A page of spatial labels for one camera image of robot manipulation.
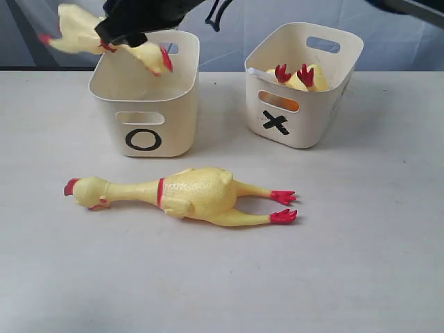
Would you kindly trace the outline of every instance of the black robotic arm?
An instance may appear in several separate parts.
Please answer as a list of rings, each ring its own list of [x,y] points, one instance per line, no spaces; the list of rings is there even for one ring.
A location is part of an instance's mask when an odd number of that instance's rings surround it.
[[[412,15],[444,28],[444,0],[365,0],[373,6],[400,15]],[[105,44],[139,46],[147,41],[146,33],[176,28],[185,15],[204,0],[107,0],[106,18],[96,27]],[[219,31],[219,22],[232,0],[224,0],[214,21],[219,0],[214,0],[206,24]]]

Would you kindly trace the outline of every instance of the tabletop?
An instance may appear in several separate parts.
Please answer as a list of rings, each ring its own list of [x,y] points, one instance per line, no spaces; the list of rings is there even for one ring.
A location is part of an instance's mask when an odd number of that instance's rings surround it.
[[[195,144],[171,159],[115,151],[90,76],[0,72],[0,332],[442,332],[444,73],[354,73],[307,150],[247,128],[243,73],[201,73]],[[298,223],[221,228],[63,196],[75,177],[206,166],[296,191]]]

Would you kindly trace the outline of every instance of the rubber chicken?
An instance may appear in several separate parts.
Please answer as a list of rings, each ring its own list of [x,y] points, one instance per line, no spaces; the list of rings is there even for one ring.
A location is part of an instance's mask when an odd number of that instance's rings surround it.
[[[306,64],[302,65],[302,70],[297,71],[293,75],[285,71],[287,64],[278,65],[275,69],[269,69],[267,73],[274,74],[277,81],[287,87],[302,90],[303,92],[324,92],[328,90],[327,80],[325,79],[322,69],[318,65]]]
[[[236,210],[238,197],[259,196],[289,205],[294,191],[271,191],[244,184],[220,168],[187,169],[175,175],[140,184],[113,184],[98,177],[71,179],[64,190],[79,205],[102,210],[116,200],[141,200],[156,205],[165,214],[205,220],[223,227],[243,225],[291,224],[297,211],[290,209],[270,215],[245,214]]]
[[[65,53],[88,52],[102,54],[106,51],[115,52],[122,48],[141,61],[155,76],[160,76],[167,71],[173,71],[173,65],[167,50],[157,44],[146,42],[134,48],[126,44],[104,44],[94,30],[104,20],[103,17],[95,17],[73,3],[60,4],[58,6],[58,15],[60,18],[59,29],[62,37],[52,38],[50,35],[42,34],[40,35],[40,40],[44,44]]]

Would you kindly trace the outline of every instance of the white plastic bin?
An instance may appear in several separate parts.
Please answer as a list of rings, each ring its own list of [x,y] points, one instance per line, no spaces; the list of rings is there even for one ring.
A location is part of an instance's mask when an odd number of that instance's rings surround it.
[[[133,157],[173,157],[194,143],[198,112],[199,39],[184,31],[149,34],[173,44],[173,73],[155,77],[125,49],[107,52],[89,83],[116,149]]]
[[[319,43],[329,44],[333,49],[324,51]],[[248,127],[262,137],[290,147],[316,145],[336,113],[363,47],[363,41],[356,35],[326,26],[288,23],[279,27],[247,57],[246,70],[252,67],[265,72],[287,63],[287,73],[296,73],[303,63],[316,64],[321,66],[329,89],[304,92],[246,72]],[[287,99],[287,106],[293,107],[284,108],[282,103],[275,103],[282,102],[282,98]]]

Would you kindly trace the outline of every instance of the basket handle hole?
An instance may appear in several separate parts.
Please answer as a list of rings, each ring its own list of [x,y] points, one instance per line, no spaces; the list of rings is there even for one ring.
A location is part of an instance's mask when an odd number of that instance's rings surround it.
[[[265,104],[275,106],[277,108],[285,109],[290,112],[299,111],[299,103],[293,99],[288,99],[286,97],[274,95],[270,92],[265,92],[261,90],[258,94],[259,99]]]
[[[159,112],[118,112],[117,120],[123,125],[153,126],[162,125],[165,117]]]
[[[318,37],[308,37],[307,46],[312,49],[317,49],[330,53],[339,53],[341,50],[341,45],[339,43],[333,42],[332,40],[324,40]]]
[[[159,46],[166,49],[166,52],[168,52],[168,54],[179,53],[179,46],[176,43],[159,43]]]

